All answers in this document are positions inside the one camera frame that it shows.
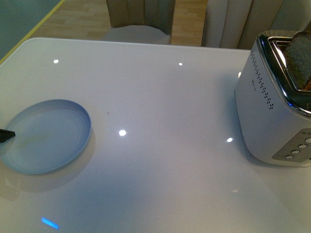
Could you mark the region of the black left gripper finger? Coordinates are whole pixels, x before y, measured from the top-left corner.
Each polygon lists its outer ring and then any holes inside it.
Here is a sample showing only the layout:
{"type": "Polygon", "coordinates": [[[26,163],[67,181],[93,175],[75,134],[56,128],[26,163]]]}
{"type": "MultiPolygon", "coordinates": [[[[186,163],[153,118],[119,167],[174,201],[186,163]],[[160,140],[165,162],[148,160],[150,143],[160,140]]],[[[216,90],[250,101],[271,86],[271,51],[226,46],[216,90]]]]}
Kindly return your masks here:
{"type": "Polygon", "coordinates": [[[0,143],[4,143],[15,136],[16,134],[14,131],[0,129],[0,143]]]}

